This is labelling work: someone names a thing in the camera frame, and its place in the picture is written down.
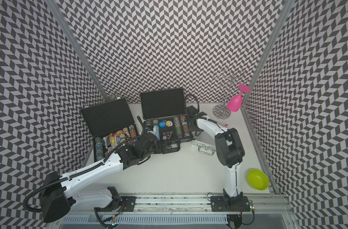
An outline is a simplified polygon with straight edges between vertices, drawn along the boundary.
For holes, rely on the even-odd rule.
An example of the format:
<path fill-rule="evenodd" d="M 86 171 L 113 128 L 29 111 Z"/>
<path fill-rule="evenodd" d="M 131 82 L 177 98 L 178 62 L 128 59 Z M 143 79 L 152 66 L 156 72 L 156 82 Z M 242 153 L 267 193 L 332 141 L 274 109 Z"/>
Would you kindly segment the silver aluminium poker case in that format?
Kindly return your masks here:
<path fill-rule="evenodd" d="M 216 152 L 215 136 L 225 132 L 228 128 L 228 124 L 205 118 L 197 119 L 196 127 L 198 127 L 200 131 L 194 132 L 192 141 L 193 147 L 197 148 L 199 153 L 212 156 Z"/>

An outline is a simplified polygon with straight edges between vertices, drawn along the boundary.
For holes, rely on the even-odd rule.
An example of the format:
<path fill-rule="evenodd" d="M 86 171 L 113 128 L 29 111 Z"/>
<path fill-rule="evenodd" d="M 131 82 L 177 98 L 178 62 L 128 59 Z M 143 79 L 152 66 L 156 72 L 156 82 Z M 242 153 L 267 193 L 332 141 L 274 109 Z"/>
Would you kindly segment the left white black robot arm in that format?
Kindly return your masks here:
<path fill-rule="evenodd" d="M 134 198 L 125 199 L 115 187 L 98 191 L 84 191 L 95 181 L 141 165 L 153 154 L 162 153 L 165 145 L 159 135 L 144 130 L 139 136 L 118 144 L 107 156 L 89 166 L 59 175 L 47 175 L 44 184 L 32 191 L 22 202 L 29 212 L 41 213 L 45 223 L 63 218 L 71 210 L 93 209 L 99 212 L 115 212 L 118 216 L 124 209 L 135 204 Z"/>

